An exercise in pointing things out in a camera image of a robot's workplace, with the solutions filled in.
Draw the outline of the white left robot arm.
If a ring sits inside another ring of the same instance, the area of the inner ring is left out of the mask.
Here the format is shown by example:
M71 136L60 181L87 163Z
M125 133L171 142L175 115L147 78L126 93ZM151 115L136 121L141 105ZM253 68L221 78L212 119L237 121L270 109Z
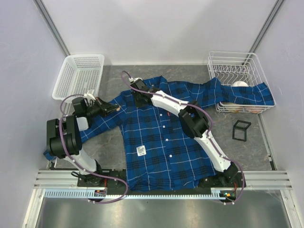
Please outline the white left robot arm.
M90 158L83 150L80 132L93 124L94 117L107 117L119 111L120 106L101 100L99 97L88 99L77 97L72 100L74 112L62 121L47 121L47 151L58 159L72 163L78 171L71 175L86 186L99 187L106 180L99 163Z

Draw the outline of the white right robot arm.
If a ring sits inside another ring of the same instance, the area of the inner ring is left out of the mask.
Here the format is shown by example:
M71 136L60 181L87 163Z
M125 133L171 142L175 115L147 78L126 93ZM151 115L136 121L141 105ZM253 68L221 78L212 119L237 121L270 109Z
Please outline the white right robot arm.
M140 105L162 108L179 118L183 132L194 139L206 152L217 171L218 183L223 187L235 181L238 168L229 159L214 139L210 126L210 116L200 108L197 101L186 102L172 97L158 88L149 88L141 78L130 81L134 99Z

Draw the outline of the blue plaid shirt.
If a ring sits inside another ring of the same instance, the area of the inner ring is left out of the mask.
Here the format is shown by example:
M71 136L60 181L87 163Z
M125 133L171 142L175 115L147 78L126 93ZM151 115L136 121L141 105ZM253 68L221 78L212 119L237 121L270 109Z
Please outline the blue plaid shirt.
M257 95L256 88L223 86L217 78L204 84L169 82L162 76L143 81L149 88L158 88L177 99L195 100L204 111L219 102L252 105L255 99L260 105L264 98ZM217 175L203 148L183 132L177 116L153 105L137 108L131 87L109 103L119 105L120 111L94 117L92 126L80 132L81 141L120 128L127 190L189 189L197 187L201 179Z

